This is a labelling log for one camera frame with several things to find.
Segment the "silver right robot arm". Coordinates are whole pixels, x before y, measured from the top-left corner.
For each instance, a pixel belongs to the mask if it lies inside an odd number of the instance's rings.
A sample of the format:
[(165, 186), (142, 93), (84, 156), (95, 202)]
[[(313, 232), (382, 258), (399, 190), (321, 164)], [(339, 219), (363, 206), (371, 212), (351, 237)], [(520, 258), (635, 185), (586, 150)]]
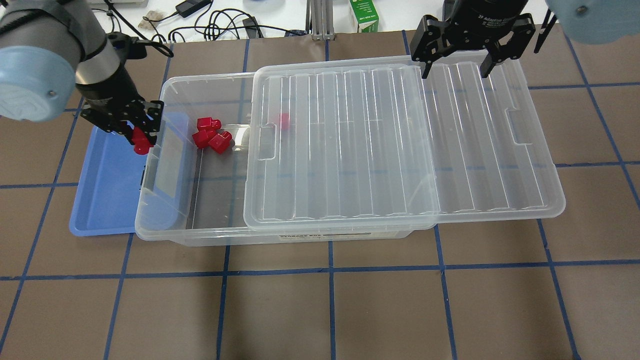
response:
[(554, 25), (583, 44), (608, 44), (639, 32), (637, 0), (547, 0), (540, 27), (525, 12), (525, 0), (445, 0), (442, 19), (421, 18), (409, 41), (409, 54), (426, 79), (434, 63), (458, 51), (486, 51), (482, 78), (506, 60), (518, 60), (532, 39), (539, 53)]

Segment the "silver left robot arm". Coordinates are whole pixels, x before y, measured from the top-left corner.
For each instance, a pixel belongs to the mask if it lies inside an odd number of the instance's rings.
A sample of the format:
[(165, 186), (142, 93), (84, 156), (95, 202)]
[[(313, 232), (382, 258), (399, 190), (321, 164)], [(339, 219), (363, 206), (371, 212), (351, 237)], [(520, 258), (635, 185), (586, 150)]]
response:
[(107, 33), (85, 0), (3, 0), (0, 112), (34, 123), (57, 118), (74, 91), (80, 116), (126, 138), (144, 155), (156, 145), (164, 104), (146, 100), (126, 69), (147, 49), (173, 52), (142, 35)]

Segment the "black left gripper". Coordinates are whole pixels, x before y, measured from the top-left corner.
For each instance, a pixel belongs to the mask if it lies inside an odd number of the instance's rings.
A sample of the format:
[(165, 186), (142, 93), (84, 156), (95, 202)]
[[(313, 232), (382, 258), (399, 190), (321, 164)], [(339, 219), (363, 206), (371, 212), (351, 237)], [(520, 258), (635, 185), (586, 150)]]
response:
[(123, 64), (107, 79), (78, 83), (76, 89), (84, 98), (80, 112), (84, 120), (106, 133), (123, 137), (131, 137), (134, 127), (138, 127), (150, 146), (156, 145), (165, 103), (143, 98)]

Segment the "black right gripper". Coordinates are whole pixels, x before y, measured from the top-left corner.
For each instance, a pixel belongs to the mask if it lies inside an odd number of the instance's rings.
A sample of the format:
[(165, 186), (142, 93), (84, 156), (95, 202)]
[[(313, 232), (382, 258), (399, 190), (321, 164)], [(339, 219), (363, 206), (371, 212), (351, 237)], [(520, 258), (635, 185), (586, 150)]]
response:
[(441, 56), (456, 51), (486, 50), (481, 78), (488, 78), (506, 60), (517, 60), (536, 27), (525, 0), (446, 0), (443, 15), (425, 14), (410, 41), (410, 57), (421, 63), (422, 79)]

